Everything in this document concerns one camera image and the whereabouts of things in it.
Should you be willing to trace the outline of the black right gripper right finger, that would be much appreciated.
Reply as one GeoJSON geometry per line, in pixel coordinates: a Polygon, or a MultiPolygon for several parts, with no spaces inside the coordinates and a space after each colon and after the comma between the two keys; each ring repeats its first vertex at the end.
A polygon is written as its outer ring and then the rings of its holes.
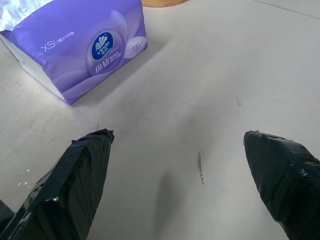
{"type": "Polygon", "coordinates": [[[243,145],[260,198],[289,240],[320,240],[320,160],[259,131],[246,132],[243,145]]]}

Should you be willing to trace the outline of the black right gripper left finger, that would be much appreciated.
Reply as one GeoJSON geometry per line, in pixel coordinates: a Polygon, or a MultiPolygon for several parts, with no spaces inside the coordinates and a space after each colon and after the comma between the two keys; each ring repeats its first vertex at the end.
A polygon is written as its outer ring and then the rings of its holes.
{"type": "Polygon", "coordinates": [[[105,128],[73,140],[17,212],[0,200],[0,240],[86,240],[114,138],[105,128]]]}

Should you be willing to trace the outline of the purple tissue pack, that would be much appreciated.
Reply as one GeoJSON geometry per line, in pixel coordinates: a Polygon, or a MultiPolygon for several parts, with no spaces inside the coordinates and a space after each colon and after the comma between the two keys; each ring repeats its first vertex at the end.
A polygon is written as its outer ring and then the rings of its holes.
{"type": "Polygon", "coordinates": [[[67,104],[148,46],[141,0],[0,0],[0,41],[67,104]]]}

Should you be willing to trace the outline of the round wooden base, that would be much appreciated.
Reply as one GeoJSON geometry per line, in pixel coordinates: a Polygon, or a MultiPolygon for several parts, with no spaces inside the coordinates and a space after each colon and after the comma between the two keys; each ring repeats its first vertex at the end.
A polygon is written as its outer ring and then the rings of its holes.
{"type": "Polygon", "coordinates": [[[144,7],[165,8],[180,5],[187,0],[141,0],[144,7]]]}

